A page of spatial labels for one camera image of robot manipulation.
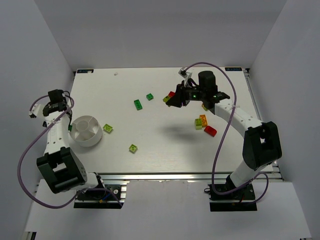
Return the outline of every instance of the yellow lego brick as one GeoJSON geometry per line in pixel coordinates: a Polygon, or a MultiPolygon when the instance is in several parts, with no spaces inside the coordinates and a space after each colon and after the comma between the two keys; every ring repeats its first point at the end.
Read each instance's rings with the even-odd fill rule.
{"type": "Polygon", "coordinates": [[[202,122],[202,127],[205,128],[206,126],[208,126],[208,122],[207,122],[207,118],[206,115],[200,115],[199,118],[201,119],[202,122]]]}
{"type": "Polygon", "coordinates": [[[202,103],[201,107],[205,110],[208,111],[208,109],[206,109],[205,105],[202,103]]]}
{"type": "Polygon", "coordinates": [[[131,144],[129,147],[129,151],[132,152],[133,154],[138,150],[138,147],[136,145],[131,144]]]}
{"type": "Polygon", "coordinates": [[[166,103],[166,102],[168,102],[169,99],[170,99],[170,97],[169,97],[169,96],[166,96],[166,97],[163,99],[163,101],[166,103]]]}
{"type": "Polygon", "coordinates": [[[194,120],[194,127],[196,130],[201,130],[202,129],[202,121],[200,118],[196,118],[194,120]]]}

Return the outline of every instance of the tabletop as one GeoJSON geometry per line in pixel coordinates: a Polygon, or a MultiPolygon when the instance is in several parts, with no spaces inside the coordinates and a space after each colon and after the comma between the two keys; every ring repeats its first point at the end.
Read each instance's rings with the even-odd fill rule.
{"type": "MultiPolygon", "coordinates": [[[[209,173],[227,123],[205,111],[201,102],[192,101],[186,107],[168,107],[163,98],[183,78],[179,68],[108,68],[92,73],[76,73],[71,96],[75,101],[72,120],[93,116],[103,131],[102,139],[93,147],[78,146],[70,139],[70,147],[87,172],[98,173],[209,173]],[[147,94],[154,99],[148,100],[147,94]],[[137,110],[134,100],[142,105],[137,110]],[[196,130],[195,119],[206,115],[208,125],[217,130],[212,137],[196,130]],[[138,147],[129,151],[131,144],[138,147]]],[[[223,74],[213,67],[193,67],[192,78],[198,73],[213,71],[218,90],[234,98],[231,86],[223,74]]],[[[237,105],[257,117],[248,85],[242,71],[227,71],[237,93],[237,105]]],[[[242,161],[243,138],[232,127],[224,141],[216,171],[233,172],[242,161]]],[[[264,171],[271,172],[272,166],[264,171]]]]}

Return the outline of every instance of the black label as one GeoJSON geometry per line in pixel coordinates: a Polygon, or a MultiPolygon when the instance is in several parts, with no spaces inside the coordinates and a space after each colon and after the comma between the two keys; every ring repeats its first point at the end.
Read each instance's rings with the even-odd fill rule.
{"type": "Polygon", "coordinates": [[[78,69],[76,71],[77,74],[92,74],[94,72],[93,69],[78,69]]]}
{"type": "Polygon", "coordinates": [[[241,67],[225,67],[224,69],[226,72],[231,72],[231,71],[241,72],[242,71],[241,67]]]}

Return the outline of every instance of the cable connector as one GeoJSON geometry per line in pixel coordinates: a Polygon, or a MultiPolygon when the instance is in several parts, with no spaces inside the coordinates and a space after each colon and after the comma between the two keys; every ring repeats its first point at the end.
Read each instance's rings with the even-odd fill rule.
{"type": "Polygon", "coordinates": [[[34,115],[34,113],[33,113],[32,111],[29,111],[29,117],[30,117],[31,119],[35,119],[37,116],[34,115]]]}
{"type": "Polygon", "coordinates": [[[180,70],[179,70],[179,75],[181,76],[181,77],[183,77],[183,78],[186,78],[187,77],[187,72],[186,72],[186,70],[185,70],[186,68],[185,67],[183,67],[183,68],[181,68],[180,70]]]}

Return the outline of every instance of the lego brick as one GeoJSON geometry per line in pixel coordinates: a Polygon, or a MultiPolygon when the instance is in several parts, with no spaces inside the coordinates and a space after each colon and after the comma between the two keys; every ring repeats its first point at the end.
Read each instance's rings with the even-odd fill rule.
{"type": "Polygon", "coordinates": [[[163,99],[163,101],[166,103],[166,102],[168,102],[169,99],[170,99],[170,97],[169,97],[169,96],[166,96],[166,97],[163,99]]]}
{"type": "Polygon", "coordinates": [[[146,96],[146,98],[150,101],[150,100],[154,99],[154,96],[153,96],[151,93],[149,93],[149,94],[146,96]]]}
{"type": "Polygon", "coordinates": [[[175,93],[174,93],[173,91],[169,92],[169,94],[168,94],[168,96],[169,96],[170,98],[172,98],[174,95],[175,95],[175,93]]]}
{"type": "Polygon", "coordinates": [[[138,147],[136,145],[131,144],[129,147],[129,151],[132,152],[133,154],[138,150],[138,147]]]}
{"type": "Polygon", "coordinates": [[[208,111],[208,109],[206,109],[205,105],[202,103],[201,107],[205,110],[208,111]]]}
{"type": "Polygon", "coordinates": [[[210,134],[212,137],[214,137],[217,134],[217,130],[215,130],[213,127],[211,127],[209,125],[205,127],[204,131],[207,134],[210,134]]]}
{"type": "Polygon", "coordinates": [[[206,126],[208,126],[208,122],[207,122],[207,118],[206,115],[200,115],[199,118],[201,119],[202,122],[202,127],[205,128],[206,126]]]}
{"type": "Polygon", "coordinates": [[[141,105],[139,99],[134,100],[133,102],[134,102],[135,108],[136,108],[138,111],[142,109],[142,105],[141,105]]]}
{"type": "Polygon", "coordinates": [[[201,118],[196,118],[194,120],[194,127],[196,130],[201,130],[202,129],[202,121],[201,118]]]}
{"type": "Polygon", "coordinates": [[[113,130],[113,127],[106,124],[103,126],[103,130],[105,130],[107,133],[111,133],[111,131],[113,130]]]}

